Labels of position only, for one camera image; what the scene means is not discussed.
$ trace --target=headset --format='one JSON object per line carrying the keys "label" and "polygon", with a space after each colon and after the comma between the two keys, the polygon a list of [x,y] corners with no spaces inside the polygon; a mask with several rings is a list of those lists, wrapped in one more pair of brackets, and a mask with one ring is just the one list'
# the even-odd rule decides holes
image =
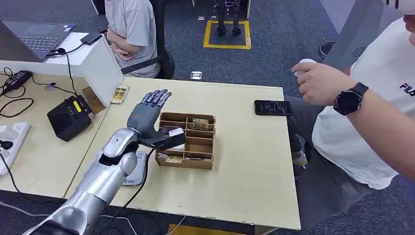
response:
{"label": "headset", "polygon": [[415,15],[415,0],[382,0],[382,2],[404,15]]}
{"label": "headset", "polygon": [[63,48],[58,48],[56,50],[51,50],[50,53],[48,53],[48,56],[55,56],[55,55],[65,55],[66,50]]}

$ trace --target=cardboard organizer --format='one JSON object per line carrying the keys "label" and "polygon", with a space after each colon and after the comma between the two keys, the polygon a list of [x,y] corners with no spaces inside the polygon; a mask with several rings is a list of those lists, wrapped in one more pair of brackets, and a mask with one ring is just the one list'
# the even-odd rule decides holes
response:
{"label": "cardboard organizer", "polygon": [[215,117],[202,114],[161,113],[159,129],[183,128],[184,149],[156,151],[156,162],[163,166],[212,169]]}

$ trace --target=gray t-shirt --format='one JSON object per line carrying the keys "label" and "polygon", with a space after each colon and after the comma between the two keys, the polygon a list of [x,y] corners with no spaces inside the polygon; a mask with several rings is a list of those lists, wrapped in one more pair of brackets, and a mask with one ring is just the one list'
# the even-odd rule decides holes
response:
{"label": "gray t-shirt", "polygon": [[[122,68],[157,57],[156,21],[149,0],[105,0],[105,12],[110,29],[129,44],[140,46],[131,60],[125,61],[115,55]],[[159,71],[160,65],[156,63],[131,74],[155,77]]]}

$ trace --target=white cable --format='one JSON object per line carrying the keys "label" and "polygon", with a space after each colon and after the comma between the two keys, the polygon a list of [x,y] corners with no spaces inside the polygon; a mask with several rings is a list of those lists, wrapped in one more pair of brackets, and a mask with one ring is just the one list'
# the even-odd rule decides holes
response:
{"label": "white cable", "polygon": [[168,233],[166,233],[164,235],[172,234],[176,230],[176,228],[178,228],[180,226],[180,224],[183,222],[184,219],[186,219],[186,216],[183,217],[183,219],[174,227],[174,229],[172,229],[171,231],[169,231]]}
{"label": "white cable", "polygon": [[279,228],[273,228],[273,229],[269,230],[268,232],[265,232],[265,233],[263,233],[263,234],[261,234],[261,235],[267,235],[267,234],[270,234],[270,233],[272,233],[272,232],[276,231],[277,229],[279,229]]}
{"label": "white cable", "polygon": [[[32,216],[32,217],[39,217],[39,216],[46,217],[46,216],[49,216],[49,215],[50,215],[50,214],[31,214],[31,213],[29,213],[29,212],[27,212],[27,211],[25,211],[25,210],[23,210],[23,209],[20,209],[20,208],[18,208],[18,207],[12,206],[12,205],[9,205],[9,204],[4,203],[4,202],[2,202],[2,201],[0,201],[0,205],[2,205],[2,206],[4,206],[4,207],[8,207],[8,208],[15,209],[15,210],[17,210],[17,211],[20,211],[20,212],[22,212],[22,213],[24,213],[24,214],[27,214],[27,215],[29,215],[29,216]],[[110,215],[104,215],[104,214],[100,215],[100,217],[109,217],[109,218],[112,218],[112,216],[110,216]],[[127,217],[116,217],[116,219],[125,219],[125,220],[127,220],[128,224],[129,224],[129,225],[130,225],[130,227],[131,227],[131,230],[133,230],[134,234],[135,234],[135,235],[137,235],[136,230],[134,230],[133,225],[131,224],[130,220],[129,220]]]}
{"label": "white cable", "polygon": [[32,216],[32,217],[38,217],[38,216],[49,216],[48,214],[31,214],[31,213],[29,213],[29,212],[27,212],[27,211],[24,211],[24,210],[22,210],[22,209],[20,209],[20,208],[18,208],[18,207],[15,207],[15,206],[9,205],[9,204],[4,203],[4,202],[2,202],[2,201],[0,201],[0,205],[2,205],[2,206],[4,206],[4,207],[8,207],[8,208],[12,208],[12,209],[18,210],[18,211],[20,211],[20,212],[22,212],[22,213],[25,213],[25,214],[27,214],[27,215],[29,215],[29,216]]}
{"label": "white cable", "polygon": [[[100,217],[108,217],[108,218],[112,218],[113,216],[110,216],[110,215],[101,215]],[[116,219],[125,219],[125,220],[127,220],[127,222],[128,222],[128,224],[130,225],[130,227],[131,227],[131,230],[133,230],[133,232],[134,232],[134,234],[135,235],[137,235],[137,233],[136,233],[136,231],[134,230],[134,228],[133,228],[133,225],[131,224],[131,222],[130,222],[130,220],[127,218],[127,217],[116,217]]]}

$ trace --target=black smartphone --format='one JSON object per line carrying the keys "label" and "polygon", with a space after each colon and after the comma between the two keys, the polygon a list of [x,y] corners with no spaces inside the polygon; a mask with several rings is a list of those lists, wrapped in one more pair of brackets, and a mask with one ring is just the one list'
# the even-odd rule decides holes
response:
{"label": "black smartphone", "polygon": [[293,114],[288,101],[256,100],[254,108],[256,115],[291,116]]}

